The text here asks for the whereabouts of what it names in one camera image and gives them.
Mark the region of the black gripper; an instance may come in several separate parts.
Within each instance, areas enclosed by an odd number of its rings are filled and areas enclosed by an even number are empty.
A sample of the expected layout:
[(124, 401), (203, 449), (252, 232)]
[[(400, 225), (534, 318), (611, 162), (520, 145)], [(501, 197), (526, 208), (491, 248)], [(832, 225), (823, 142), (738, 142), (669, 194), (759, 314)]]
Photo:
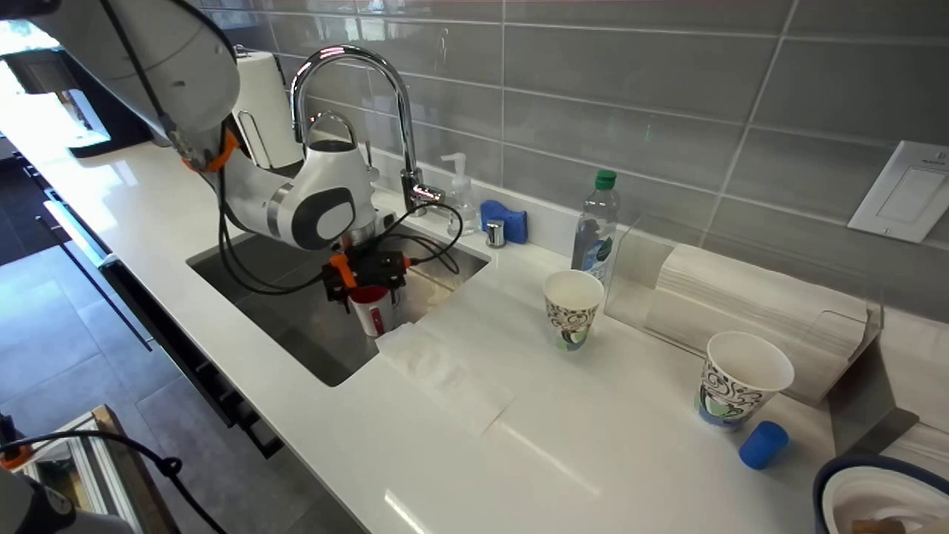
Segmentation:
[(405, 289), (409, 259), (374, 247), (342, 247), (331, 251), (322, 283), (331, 300), (347, 300), (359, 289)]

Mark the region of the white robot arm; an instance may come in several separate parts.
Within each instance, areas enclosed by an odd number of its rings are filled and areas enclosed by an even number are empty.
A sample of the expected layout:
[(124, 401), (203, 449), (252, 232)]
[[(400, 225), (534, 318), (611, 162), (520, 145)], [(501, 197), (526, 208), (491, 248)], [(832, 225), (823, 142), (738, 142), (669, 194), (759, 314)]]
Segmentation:
[[(295, 293), (311, 283), (331, 300), (359, 289), (400, 289), (409, 259), (378, 248), (385, 234), (347, 247), (374, 225), (372, 180), (301, 149), (295, 173), (259, 167), (231, 108), (239, 56), (230, 39), (188, 0), (0, 0), (3, 20), (30, 20), (147, 124), (160, 128), (182, 159), (216, 194), (221, 251), (236, 283), (256, 293)], [(271, 284), (231, 248), (230, 225), (298, 248), (331, 248), (311, 283)]]

